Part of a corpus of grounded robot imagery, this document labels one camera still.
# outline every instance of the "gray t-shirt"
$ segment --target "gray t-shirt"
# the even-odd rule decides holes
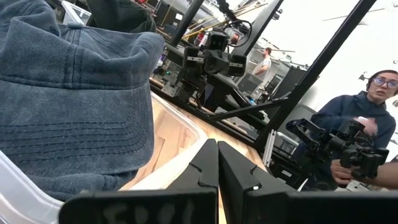
[[[263,66],[268,65],[268,69],[261,73],[256,75],[257,71],[260,70]],[[267,57],[265,58],[262,62],[260,62],[253,70],[253,75],[256,75],[259,79],[261,79],[262,81],[264,81],[264,78],[267,76],[267,73],[269,71],[269,69],[271,68],[271,58]]]

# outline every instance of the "blue baseball cap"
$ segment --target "blue baseball cap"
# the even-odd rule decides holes
[[[44,0],[0,0],[0,150],[59,200],[118,189],[153,152],[149,75],[163,46],[57,24]]]

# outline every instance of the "navy hoodie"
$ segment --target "navy hoodie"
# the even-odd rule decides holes
[[[311,121],[326,130],[338,129],[345,119],[357,117],[375,118],[377,124],[377,136],[373,137],[375,147],[386,148],[392,134],[396,129],[395,119],[386,110],[386,104],[377,105],[366,97],[367,93],[362,91],[358,95],[338,96],[329,101],[317,114],[311,117]],[[301,143],[293,157],[303,153],[305,144]],[[339,159],[340,153],[333,152],[333,159]],[[321,170],[331,175],[330,162],[322,164]]]

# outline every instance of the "eyeglasses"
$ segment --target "eyeglasses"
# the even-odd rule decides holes
[[[384,79],[382,79],[382,78],[375,78],[374,80],[373,80],[373,83],[376,85],[376,86],[382,86],[382,85],[384,85],[385,83],[387,83],[387,87],[388,88],[390,88],[390,89],[396,89],[396,88],[398,88],[398,82],[396,82],[396,81],[388,81],[388,82],[386,82]]]

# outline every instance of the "black metal frame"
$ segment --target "black metal frame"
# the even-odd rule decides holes
[[[191,7],[192,10],[188,10],[187,14],[184,15],[180,24],[189,24],[194,17],[197,10],[198,2],[202,2],[203,0],[194,0]],[[253,38],[249,39],[249,42],[243,45],[242,47],[236,48],[233,53],[239,53],[247,55],[253,47],[253,45],[258,40],[262,31],[265,29],[266,25],[272,19],[272,12],[275,12],[277,8],[280,6],[283,0],[274,0],[274,2],[270,3],[268,7],[274,7],[271,9],[264,9],[257,17],[256,23],[253,27],[252,35]],[[322,50],[320,55],[315,59],[312,66],[308,69],[305,76],[302,78],[301,82],[296,86],[296,88],[291,92],[291,94],[287,97],[283,97],[279,100],[275,100],[271,103],[263,103],[255,106],[248,106],[246,108],[236,109],[225,114],[216,114],[210,116],[206,113],[201,112],[198,108],[195,108],[192,105],[186,104],[184,102],[179,101],[176,98],[171,97],[170,95],[162,92],[162,90],[154,83],[151,83],[151,90],[164,98],[165,100],[175,104],[176,106],[182,108],[183,110],[197,116],[198,118],[206,121],[208,124],[224,131],[225,133],[231,135],[237,140],[242,141],[243,143],[251,146],[257,150],[259,154],[264,152],[264,147],[267,142],[267,136],[271,132],[271,130],[276,130],[279,126],[284,122],[284,120],[288,117],[290,112],[294,109],[300,99],[303,97],[305,92],[315,83],[319,74],[326,67],[329,61],[333,58],[333,56],[337,53],[339,48],[343,45],[344,41],[348,38],[348,36],[352,33],[355,27],[359,24],[361,19],[366,15],[366,13],[370,10],[376,0],[359,0],[354,9],[350,12],[347,18],[344,20],[340,28],[336,31],[334,36],[330,39],[329,43]],[[183,30],[181,27],[180,32],[184,33],[186,28]],[[176,35],[174,42],[177,41],[180,35]],[[227,123],[220,121],[221,119],[231,118],[234,116],[239,116],[242,114],[252,113],[253,111],[260,111],[266,108],[273,108],[279,106],[278,111],[272,117],[268,125],[261,131],[261,134],[258,138],[253,139],[247,134],[243,134],[241,131],[238,131],[233,126],[228,125]]]

